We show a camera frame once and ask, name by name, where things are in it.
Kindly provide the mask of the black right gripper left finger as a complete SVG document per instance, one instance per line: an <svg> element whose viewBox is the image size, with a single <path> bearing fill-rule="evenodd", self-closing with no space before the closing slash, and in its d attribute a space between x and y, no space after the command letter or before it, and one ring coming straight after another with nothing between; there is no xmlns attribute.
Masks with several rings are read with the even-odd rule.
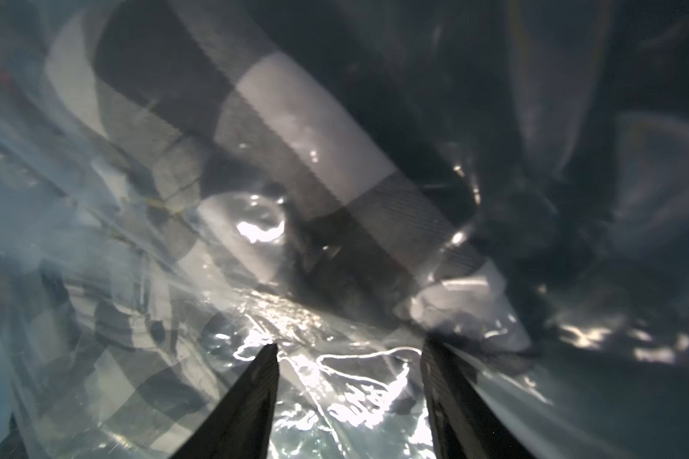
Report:
<svg viewBox="0 0 689 459"><path fill-rule="evenodd" d="M278 347L266 344L171 458L265 459L278 388Z"/></svg>

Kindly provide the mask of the grey white checked shirt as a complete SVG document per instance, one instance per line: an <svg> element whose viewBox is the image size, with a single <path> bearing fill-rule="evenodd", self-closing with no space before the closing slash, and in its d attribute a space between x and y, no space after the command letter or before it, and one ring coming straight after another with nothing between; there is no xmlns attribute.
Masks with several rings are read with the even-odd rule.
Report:
<svg viewBox="0 0 689 459"><path fill-rule="evenodd" d="M20 7L62 191L27 277L42 451L170 458L274 343L266 458L436 458L428 338L520 441L480 388L526 362L472 332L509 314L494 264L237 3Z"/></svg>

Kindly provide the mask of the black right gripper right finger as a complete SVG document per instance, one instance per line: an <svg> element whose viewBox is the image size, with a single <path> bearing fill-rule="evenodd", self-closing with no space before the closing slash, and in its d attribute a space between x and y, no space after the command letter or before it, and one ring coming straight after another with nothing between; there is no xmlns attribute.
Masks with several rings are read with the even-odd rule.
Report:
<svg viewBox="0 0 689 459"><path fill-rule="evenodd" d="M420 367L436 458L532 457L476 392L474 365L428 338Z"/></svg>

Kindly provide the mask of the clear plastic vacuum bag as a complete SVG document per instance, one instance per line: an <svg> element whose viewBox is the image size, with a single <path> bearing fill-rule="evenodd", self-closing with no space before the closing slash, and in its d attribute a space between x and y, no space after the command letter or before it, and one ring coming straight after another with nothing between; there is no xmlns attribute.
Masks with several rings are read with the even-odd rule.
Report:
<svg viewBox="0 0 689 459"><path fill-rule="evenodd" d="M62 191L0 1L0 458L50 357L27 277ZM501 278L473 333L526 362L480 382L530 458L689 458L689 1L233 1L348 111Z"/></svg>

